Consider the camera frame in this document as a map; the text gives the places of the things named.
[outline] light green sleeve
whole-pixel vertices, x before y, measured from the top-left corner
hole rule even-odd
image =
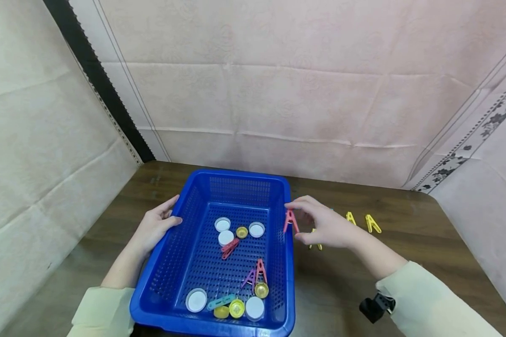
[[[444,283],[414,262],[378,281],[377,289],[395,299],[391,317],[406,337],[502,337]]]
[[[132,288],[89,288],[82,298],[67,337],[128,337],[133,331],[129,314]]]

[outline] right hand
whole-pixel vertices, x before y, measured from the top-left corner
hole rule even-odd
[[[287,209],[299,209],[309,214],[315,223],[313,233],[298,233],[295,238],[303,244],[323,244],[338,248],[352,248],[359,237],[366,234],[344,217],[322,205],[309,195],[285,204]]]

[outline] purple clothespin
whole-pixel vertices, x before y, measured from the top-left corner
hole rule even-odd
[[[246,279],[244,280],[244,282],[242,283],[242,286],[240,287],[240,290],[242,290],[242,288],[247,284],[247,283],[251,283],[252,284],[252,292],[254,294],[254,284],[255,284],[255,279],[254,279],[254,276],[255,276],[255,273],[257,272],[257,270],[255,268],[251,269],[249,271],[249,274],[247,274],[247,277]]]

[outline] hand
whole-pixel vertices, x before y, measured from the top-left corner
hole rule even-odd
[[[313,218],[316,230],[313,233],[298,233],[295,238],[306,245],[324,244],[339,248],[352,248],[359,237],[366,234],[344,217],[322,205],[309,195],[285,204],[288,209],[299,209]]]
[[[182,218],[171,216],[172,206],[179,195],[169,199],[154,209],[147,211],[127,244],[135,252],[147,255],[164,237],[167,230],[182,223]]]

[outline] gold bottle cap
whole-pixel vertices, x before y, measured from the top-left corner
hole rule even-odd
[[[241,239],[245,239],[247,236],[247,228],[246,227],[238,227],[236,229],[236,236]]]
[[[259,282],[254,286],[254,294],[257,295],[258,298],[264,299],[268,296],[268,285],[264,282]]]
[[[214,309],[214,316],[225,319],[229,316],[229,307],[222,306]]]
[[[241,318],[246,311],[246,306],[240,299],[235,299],[229,304],[229,312],[232,318]]]

